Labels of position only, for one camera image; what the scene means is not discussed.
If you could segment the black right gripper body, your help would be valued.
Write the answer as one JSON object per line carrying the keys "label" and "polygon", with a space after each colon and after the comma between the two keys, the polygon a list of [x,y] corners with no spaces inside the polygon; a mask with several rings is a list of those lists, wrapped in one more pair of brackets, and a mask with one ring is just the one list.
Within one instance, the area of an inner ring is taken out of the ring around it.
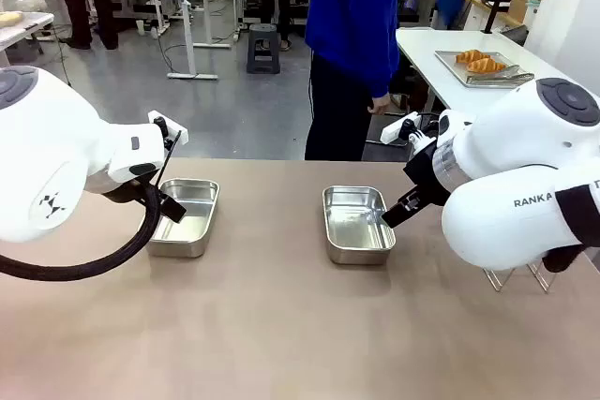
{"label": "black right gripper body", "polygon": [[434,171],[433,156],[435,151],[435,145],[428,145],[418,153],[414,153],[412,159],[404,168],[404,172],[414,183],[414,187],[418,187],[421,191],[422,206],[430,204],[444,206],[450,197],[450,192],[443,187]]}

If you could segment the person's left hand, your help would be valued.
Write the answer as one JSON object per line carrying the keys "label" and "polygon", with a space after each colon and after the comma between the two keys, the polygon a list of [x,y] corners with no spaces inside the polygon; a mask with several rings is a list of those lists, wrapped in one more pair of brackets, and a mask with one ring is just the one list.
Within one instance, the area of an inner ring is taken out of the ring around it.
{"label": "person's left hand", "polygon": [[391,104],[391,97],[389,93],[383,96],[373,97],[371,99],[371,105],[367,108],[368,112],[373,115],[383,115],[388,110]]}

